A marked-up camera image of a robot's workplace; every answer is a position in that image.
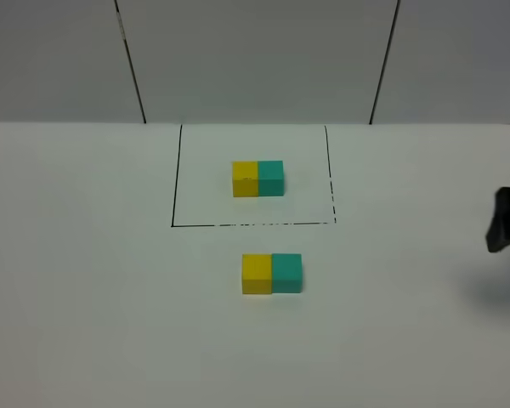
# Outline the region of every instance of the table surface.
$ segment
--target table surface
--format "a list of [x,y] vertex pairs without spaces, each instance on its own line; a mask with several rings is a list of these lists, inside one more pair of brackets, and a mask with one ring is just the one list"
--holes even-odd
[[[200,125],[313,152],[286,195],[321,223],[271,197],[172,227],[228,177],[193,129],[179,155],[175,125],[0,124],[0,407],[510,407],[510,248],[484,242],[510,126]],[[242,296],[244,252],[302,253],[305,291]]]

